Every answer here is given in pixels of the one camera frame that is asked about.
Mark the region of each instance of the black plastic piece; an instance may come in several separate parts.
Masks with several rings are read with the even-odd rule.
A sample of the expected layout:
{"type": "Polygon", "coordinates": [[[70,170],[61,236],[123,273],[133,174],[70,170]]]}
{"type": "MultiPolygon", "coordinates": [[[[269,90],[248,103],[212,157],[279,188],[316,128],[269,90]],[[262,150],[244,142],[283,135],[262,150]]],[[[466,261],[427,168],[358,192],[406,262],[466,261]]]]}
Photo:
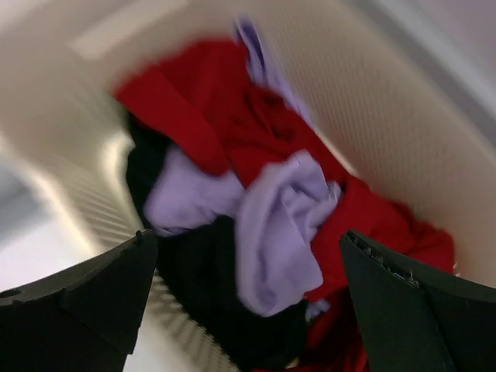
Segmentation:
{"type": "Polygon", "coordinates": [[[496,370],[496,290],[358,232],[341,250],[372,371],[496,370]]]}
{"type": "Polygon", "coordinates": [[[152,232],[0,293],[0,370],[117,372],[133,352],[157,261],[152,232]]]}

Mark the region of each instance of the white laundry basket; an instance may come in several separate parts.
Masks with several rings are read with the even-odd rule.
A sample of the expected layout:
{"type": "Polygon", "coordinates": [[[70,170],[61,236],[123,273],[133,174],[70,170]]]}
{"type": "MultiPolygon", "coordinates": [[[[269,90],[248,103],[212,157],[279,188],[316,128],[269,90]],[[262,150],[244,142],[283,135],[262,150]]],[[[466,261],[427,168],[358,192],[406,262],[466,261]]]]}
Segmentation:
{"type": "MultiPolygon", "coordinates": [[[[244,14],[257,24],[325,140],[375,191],[409,203],[452,233],[463,277],[496,287],[494,149],[351,5],[24,2],[0,25],[2,148],[84,242],[89,257],[140,228],[124,183],[132,143],[108,92],[150,59],[194,38],[227,33],[244,14]]],[[[158,277],[142,330],[139,345],[174,372],[235,369],[158,277]]]]}

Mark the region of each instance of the red clothing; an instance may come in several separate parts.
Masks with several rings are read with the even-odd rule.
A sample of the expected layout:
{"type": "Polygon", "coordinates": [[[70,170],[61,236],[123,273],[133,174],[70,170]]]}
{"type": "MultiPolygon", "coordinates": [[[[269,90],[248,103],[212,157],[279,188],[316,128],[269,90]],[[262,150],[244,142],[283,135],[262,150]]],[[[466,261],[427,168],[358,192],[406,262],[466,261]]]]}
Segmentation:
{"type": "Polygon", "coordinates": [[[246,57],[244,46],[230,40],[196,43],[131,77],[116,97],[145,126],[170,137],[207,174],[233,169],[247,187],[267,163],[285,161],[305,149],[320,163],[326,180],[341,185],[343,197],[312,242],[324,283],[307,294],[311,301],[328,298],[332,307],[311,329],[303,367],[292,370],[364,372],[367,355],[346,290],[341,236],[356,229],[447,272],[453,269],[453,241],[349,175],[282,98],[252,83],[246,57]]]}
{"type": "Polygon", "coordinates": [[[196,43],[133,76],[115,96],[205,173],[232,168],[246,187],[268,162],[306,149],[329,180],[343,184],[347,172],[298,114],[252,83],[247,55],[230,40],[196,43]]]}

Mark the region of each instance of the laundry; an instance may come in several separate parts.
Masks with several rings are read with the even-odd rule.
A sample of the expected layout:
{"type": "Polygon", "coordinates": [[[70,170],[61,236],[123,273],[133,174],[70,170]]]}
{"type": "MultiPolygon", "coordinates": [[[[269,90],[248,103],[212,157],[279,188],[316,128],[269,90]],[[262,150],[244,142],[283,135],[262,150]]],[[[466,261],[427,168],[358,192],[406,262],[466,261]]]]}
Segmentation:
{"type": "Polygon", "coordinates": [[[160,176],[165,154],[172,142],[140,125],[130,112],[126,112],[125,122],[127,132],[135,144],[127,157],[127,187],[142,224],[146,229],[152,229],[153,225],[145,216],[144,205],[160,176]]]}
{"type": "Polygon", "coordinates": [[[234,220],[159,238],[157,269],[184,310],[242,371],[284,369],[305,347],[304,301],[264,318],[236,296],[234,220]]]}
{"type": "Polygon", "coordinates": [[[347,286],[339,241],[351,229],[424,264],[453,272],[455,252],[449,234],[417,220],[406,205],[387,201],[372,193],[364,182],[350,177],[339,204],[312,241],[324,284],[307,293],[309,301],[347,286]]]}
{"type": "Polygon", "coordinates": [[[305,103],[294,93],[289,83],[277,70],[267,47],[257,28],[248,18],[242,18],[236,23],[235,40],[244,43],[249,57],[246,69],[253,82],[279,94],[286,106],[297,112],[305,122],[313,127],[313,122],[305,103]]]}
{"type": "Polygon", "coordinates": [[[340,194],[307,151],[263,169],[236,215],[236,283],[247,308],[271,316],[322,285],[310,242],[340,194]]]}
{"type": "MultiPolygon", "coordinates": [[[[330,309],[312,324],[305,351],[298,354],[299,365],[290,370],[368,371],[367,354],[347,290],[339,249],[341,236],[355,229],[448,273],[453,271],[453,240],[446,232],[417,220],[407,206],[381,198],[361,180],[349,175],[280,95],[252,81],[246,69],[249,55],[244,45],[229,39],[199,41],[175,57],[160,60],[134,74],[123,82],[115,96],[138,118],[141,126],[170,138],[202,172],[222,176],[232,171],[247,189],[257,183],[268,164],[283,164],[294,153],[308,151],[322,168],[327,185],[336,182],[342,195],[311,242],[323,283],[305,294],[310,302],[324,299],[330,309]]],[[[181,265],[187,266],[188,262],[184,260],[181,265]]],[[[179,270],[176,267],[175,271],[171,268],[163,272],[180,277],[184,273],[178,273],[179,270]]],[[[234,281],[231,285],[233,291],[239,290],[234,281]]],[[[181,303],[194,300],[187,295],[177,298],[181,303]]],[[[289,309],[293,307],[275,316],[286,314],[289,309]]],[[[222,319],[218,311],[213,313],[222,319]]],[[[238,337],[243,335],[240,338],[247,339],[246,330],[238,331],[238,337]]],[[[259,341],[251,339],[245,345],[245,352],[259,341]]],[[[230,349],[229,342],[219,342],[232,358],[234,353],[235,359],[239,351],[230,349]]],[[[260,363],[257,367],[277,370],[260,363]]]]}
{"type": "Polygon", "coordinates": [[[307,150],[326,180],[344,184],[348,173],[305,121],[251,81],[247,57],[232,40],[200,41],[136,72],[115,96],[206,174],[233,170],[246,188],[267,163],[307,150]]]}
{"type": "Polygon", "coordinates": [[[232,171],[221,176],[201,172],[177,146],[170,146],[164,169],[145,204],[145,216],[161,236],[208,225],[220,215],[234,217],[244,187],[232,171]]]}

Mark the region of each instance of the lavender clothing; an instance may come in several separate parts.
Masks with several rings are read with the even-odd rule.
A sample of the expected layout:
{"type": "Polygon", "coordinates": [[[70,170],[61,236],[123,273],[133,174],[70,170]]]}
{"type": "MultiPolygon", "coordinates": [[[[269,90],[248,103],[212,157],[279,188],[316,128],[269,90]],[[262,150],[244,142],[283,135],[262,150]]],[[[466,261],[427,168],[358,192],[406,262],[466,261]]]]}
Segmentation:
{"type": "Polygon", "coordinates": [[[307,321],[310,322],[311,320],[318,318],[323,312],[327,312],[330,308],[331,304],[324,299],[318,300],[317,302],[310,302],[305,317],[307,321]]]}
{"type": "Polygon", "coordinates": [[[268,164],[246,190],[236,214],[236,283],[252,312],[277,314],[322,284],[310,242],[340,195],[305,150],[268,164]]]}
{"type": "Polygon", "coordinates": [[[277,71],[267,48],[260,40],[255,26],[249,19],[244,18],[238,21],[235,39],[244,43],[250,52],[246,68],[253,82],[279,94],[285,100],[288,108],[297,112],[309,126],[313,127],[305,104],[295,95],[289,83],[277,71]]]}
{"type": "Polygon", "coordinates": [[[157,235],[177,235],[220,215],[234,218],[244,192],[232,171],[220,177],[205,174],[178,146],[171,146],[144,213],[157,235]]]}

